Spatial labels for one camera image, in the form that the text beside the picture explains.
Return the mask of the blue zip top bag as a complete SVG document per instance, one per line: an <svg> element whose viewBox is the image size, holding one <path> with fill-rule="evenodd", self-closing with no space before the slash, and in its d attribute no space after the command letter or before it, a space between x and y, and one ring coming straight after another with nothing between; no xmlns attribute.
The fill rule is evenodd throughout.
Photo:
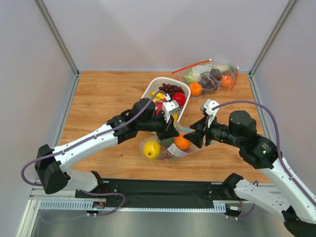
<svg viewBox="0 0 316 237"><path fill-rule="evenodd" d="M176 123L176 125L175 125L175 127L176 127L176 129L177 129L177 131L179 132L179 135L186 135L187 133L190 133L190 132L192 132L192 130L191 129L189 129L189 128L186 128L186 127L183 127L181 124L179 124L179 123ZM141 152L141 154L145 157L145 155L143 154L143 147L144 147L144 145L145 145L145 143L147 142L147 141L149 141L149 140L156 140L156 141L161 141L160 139L158 139L158 137L156 136L156 135L154 135L154 136L152 136L152 137L150 137L150 138L147 138L147 139L145 139L145 140L143 140L142 142L140 142L140 145L139 145L139 147L140 147L140 152ZM170 145L169 147L167 147L167 149L171 152L172 150L176 150L177 149L177 146L173 143L172 145ZM188 148L188 149L186 149L186 150L183 150L184 152L187 152L187 153L189 153L188 155L191 155L191 154L193 154L193 153L195 153L195 152L197 152L198 151L198 148L195 146L195 145L193 145L192 143L191 143L191 146Z"/></svg>

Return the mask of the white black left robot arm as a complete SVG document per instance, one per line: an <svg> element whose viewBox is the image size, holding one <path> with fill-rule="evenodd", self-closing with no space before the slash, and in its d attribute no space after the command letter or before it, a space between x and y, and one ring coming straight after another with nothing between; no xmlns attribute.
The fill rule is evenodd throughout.
<svg viewBox="0 0 316 237"><path fill-rule="evenodd" d="M136 102L132 109L114 116L95 131L68 144L50 148L43 145L38 150L35 170L46 194L64 188L91 192L101 187L102 179L96 171L83 172L73 166L94 153L114 147L136 137L139 131L156 133L159 139L179 135L174 127L173 114L180 110L173 100L164 102L157 113L156 105L148 98Z"/></svg>

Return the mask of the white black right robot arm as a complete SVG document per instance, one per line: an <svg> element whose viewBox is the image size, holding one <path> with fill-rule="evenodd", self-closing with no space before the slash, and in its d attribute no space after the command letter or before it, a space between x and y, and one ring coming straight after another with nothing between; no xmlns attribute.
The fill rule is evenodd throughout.
<svg viewBox="0 0 316 237"><path fill-rule="evenodd" d="M240 157L268 177L281 193L273 195L233 173L223 182L228 194L248 200L278 216L296 237L316 235L316 209L294 186L295 176L282 169L285 159L278 159L274 142L257 133L256 120L248 112L232 112L228 125L219 124L215 119L209 122L209 118L204 117L190 128L194 131L184 137L198 148L209 145L212 140L239 148Z"/></svg>

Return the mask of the orange fake orange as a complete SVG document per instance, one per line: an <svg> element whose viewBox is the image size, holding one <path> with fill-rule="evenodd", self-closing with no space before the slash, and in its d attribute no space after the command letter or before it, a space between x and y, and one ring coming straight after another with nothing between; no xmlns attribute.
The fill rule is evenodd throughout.
<svg viewBox="0 0 316 237"><path fill-rule="evenodd" d="M181 150L186 150L191 146L191 142L185 139L183 135L179 135L178 137L175 137L174 144L177 146L177 148Z"/></svg>

